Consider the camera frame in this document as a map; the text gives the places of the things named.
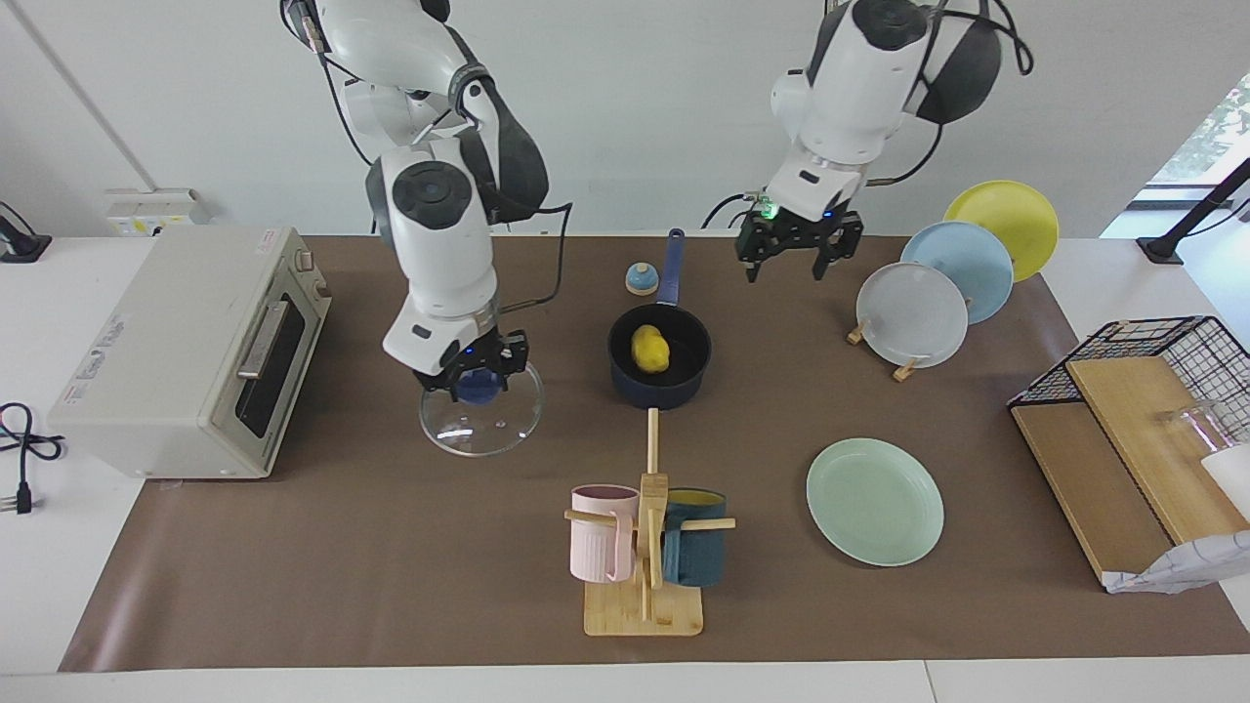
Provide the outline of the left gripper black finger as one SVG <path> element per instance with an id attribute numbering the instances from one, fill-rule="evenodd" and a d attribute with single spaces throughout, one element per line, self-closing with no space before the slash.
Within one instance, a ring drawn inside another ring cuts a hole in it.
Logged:
<path id="1" fill-rule="evenodd" d="M 744 223 L 738 231 L 738 261 L 742 263 L 749 283 L 755 283 L 764 261 L 775 255 L 772 230 L 768 223 Z"/>
<path id="2" fill-rule="evenodd" d="M 830 266 L 855 255 L 862 236 L 862 218 L 858 211 L 848 211 L 836 218 L 828 231 L 818 236 L 818 256 L 812 261 L 812 280 L 824 279 Z"/>

